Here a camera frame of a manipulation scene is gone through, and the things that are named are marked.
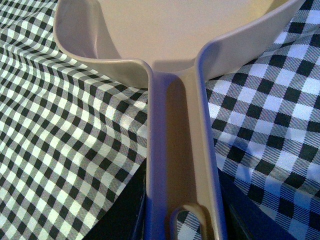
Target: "gingham tablecloth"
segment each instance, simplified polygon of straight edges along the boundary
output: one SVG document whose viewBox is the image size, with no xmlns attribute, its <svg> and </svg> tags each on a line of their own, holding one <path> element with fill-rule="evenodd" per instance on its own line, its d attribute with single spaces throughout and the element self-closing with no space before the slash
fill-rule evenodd
<svg viewBox="0 0 320 240">
<path fill-rule="evenodd" d="M 56 5 L 0 1 L 0 239 L 82 239 L 147 156 L 148 92 L 62 54 Z M 294 237 L 320 239 L 320 0 L 206 88 L 218 167 Z M 200 239 L 190 213 L 178 227 Z"/>
</svg>

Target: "pan handle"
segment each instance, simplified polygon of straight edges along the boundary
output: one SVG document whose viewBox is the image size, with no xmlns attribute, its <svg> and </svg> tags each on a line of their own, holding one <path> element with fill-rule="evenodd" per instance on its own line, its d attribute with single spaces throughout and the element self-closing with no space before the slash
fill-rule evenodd
<svg viewBox="0 0 320 240">
<path fill-rule="evenodd" d="M 153 72 L 147 127 L 144 240 L 169 239 L 170 217 L 180 206 L 205 219 L 208 239 L 226 240 L 205 81 L 196 67 Z"/>
</svg>

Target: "black and white checkered fabric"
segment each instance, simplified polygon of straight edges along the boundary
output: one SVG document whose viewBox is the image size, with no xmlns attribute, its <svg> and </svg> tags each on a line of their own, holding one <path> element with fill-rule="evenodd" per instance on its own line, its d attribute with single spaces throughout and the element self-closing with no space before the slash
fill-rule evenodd
<svg viewBox="0 0 320 240">
<path fill-rule="evenodd" d="M 60 53 L 56 3 L 0 1 L 0 239 L 82 239 L 146 158 L 146 91 Z"/>
<path fill-rule="evenodd" d="M 147 155 L 147 99 L 62 54 L 56 0 L 0 1 L 0 239 L 82 239 Z M 218 166 L 298 240 L 320 239 L 320 0 L 206 84 Z M 190 213 L 179 239 L 200 239 Z"/>
</svg>

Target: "dark surface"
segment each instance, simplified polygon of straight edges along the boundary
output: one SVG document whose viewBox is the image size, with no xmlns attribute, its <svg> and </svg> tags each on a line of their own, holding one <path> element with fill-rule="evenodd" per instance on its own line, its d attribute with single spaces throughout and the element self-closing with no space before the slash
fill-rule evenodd
<svg viewBox="0 0 320 240">
<path fill-rule="evenodd" d="M 219 172 L 228 239 L 295 240 L 268 217 L 228 177 Z"/>
<path fill-rule="evenodd" d="M 84 240 L 138 240 L 141 238 L 146 195 L 146 161 L 136 171 L 110 210 Z"/>
</svg>

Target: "frying pan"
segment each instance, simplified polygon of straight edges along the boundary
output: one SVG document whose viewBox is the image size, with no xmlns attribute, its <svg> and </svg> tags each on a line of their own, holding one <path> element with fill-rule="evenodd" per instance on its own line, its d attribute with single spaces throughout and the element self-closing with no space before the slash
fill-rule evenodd
<svg viewBox="0 0 320 240">
<path fill-rule="evenodd" d="M 304 0 L 60 0 L 54 38 L 68 56 L 148 88 L 144 239 L 176 239 L 193 212 L 202 239 L 227 239 L 205 81 L 274 42 Z"/>
</svg>

